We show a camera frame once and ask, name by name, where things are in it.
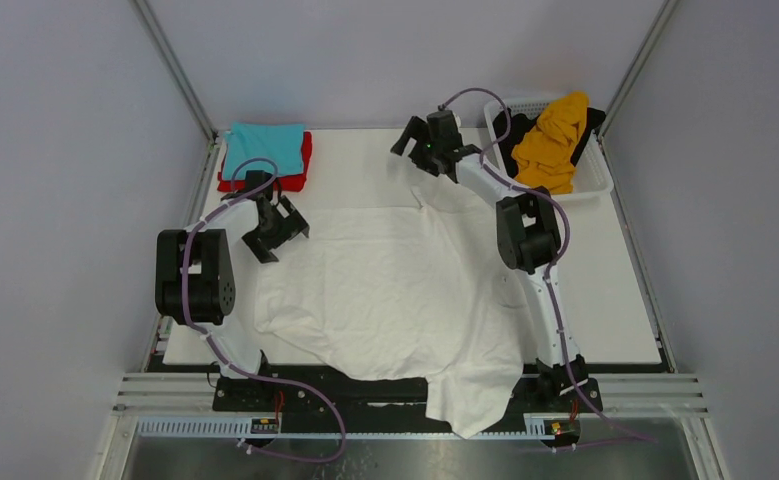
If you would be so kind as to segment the white t shirt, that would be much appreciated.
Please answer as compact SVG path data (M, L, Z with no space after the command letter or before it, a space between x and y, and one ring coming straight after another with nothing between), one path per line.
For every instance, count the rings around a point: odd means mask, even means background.
M506 413L528 306L483 200L454 184L414 196L307 212L309 238L259 271L253 325L355 380L424 379L426 417L468 439Z

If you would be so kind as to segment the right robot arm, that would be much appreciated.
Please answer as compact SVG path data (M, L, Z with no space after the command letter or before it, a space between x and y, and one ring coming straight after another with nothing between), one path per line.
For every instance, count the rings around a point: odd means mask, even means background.
M493 208L498 253L515 273L530 308L540 402L554 412L566 410L589 375L559 304L557 264L568 246L560 232L562 207L546 190L504 176L482 149L466 144L449 110L411 117L391 153L408 156L430 175L450 178Z

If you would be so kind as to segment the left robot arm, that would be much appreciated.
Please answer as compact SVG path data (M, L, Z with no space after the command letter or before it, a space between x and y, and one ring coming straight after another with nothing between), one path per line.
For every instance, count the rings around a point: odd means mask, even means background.
M276 249L308 234L275 176L251 171L198 222L157 236L157 311L195 333L223 376L241 379L237 398L253 411L272 404L276 387L258 374L263 351L241 319L252 285L243 269L276 262Z

